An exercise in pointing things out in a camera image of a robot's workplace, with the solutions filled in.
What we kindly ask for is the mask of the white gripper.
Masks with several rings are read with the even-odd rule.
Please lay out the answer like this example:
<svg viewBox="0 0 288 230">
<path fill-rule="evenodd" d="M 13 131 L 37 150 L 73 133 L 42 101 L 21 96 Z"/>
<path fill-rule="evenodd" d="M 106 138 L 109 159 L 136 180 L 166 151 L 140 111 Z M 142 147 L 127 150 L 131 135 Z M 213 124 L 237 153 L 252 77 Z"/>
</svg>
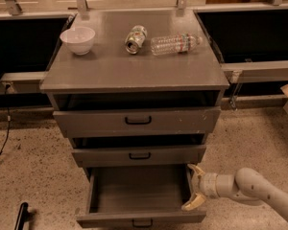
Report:
<svg viewBox="0 0 288 230">
<path fill-rule="evenodd" d="M 205 203 L 206 198 L 218 198 L 216 181 L 217 174 L 215 172 L 205 173 L 199 166 L 195 164 L 188 164 L 187 167 L 191 169 L 199 178 L 200 193 L 194 193 L 187 202 L 185 202 L 181 209 L 182 211 L 192 211 Z"/>
</svg>

